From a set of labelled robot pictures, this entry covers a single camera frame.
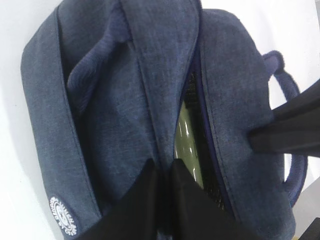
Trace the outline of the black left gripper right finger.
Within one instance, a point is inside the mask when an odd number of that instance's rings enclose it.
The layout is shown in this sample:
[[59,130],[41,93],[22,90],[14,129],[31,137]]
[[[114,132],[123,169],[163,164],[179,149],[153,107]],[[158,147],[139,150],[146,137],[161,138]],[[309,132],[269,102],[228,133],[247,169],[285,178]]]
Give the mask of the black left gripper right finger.
[[238,240],[235,222],[196,183],[181,159],[170,168],[175,240]]

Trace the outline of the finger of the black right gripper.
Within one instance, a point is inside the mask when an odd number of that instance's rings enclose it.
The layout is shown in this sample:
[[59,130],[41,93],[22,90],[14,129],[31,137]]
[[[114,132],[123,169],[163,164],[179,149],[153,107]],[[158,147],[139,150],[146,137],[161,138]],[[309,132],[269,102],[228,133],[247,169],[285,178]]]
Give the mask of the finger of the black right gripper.
[[261,153],[320,152],[320,83],[273,110],[275,120],[248,134]]

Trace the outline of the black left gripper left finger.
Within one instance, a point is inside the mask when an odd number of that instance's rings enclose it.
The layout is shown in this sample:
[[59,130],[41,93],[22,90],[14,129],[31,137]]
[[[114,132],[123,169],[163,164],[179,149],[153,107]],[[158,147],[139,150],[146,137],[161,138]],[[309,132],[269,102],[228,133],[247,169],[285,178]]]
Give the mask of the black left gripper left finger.
[[158,229],[159,172],[148,159],[135,182],[107,215],[78,240],[155,240]]

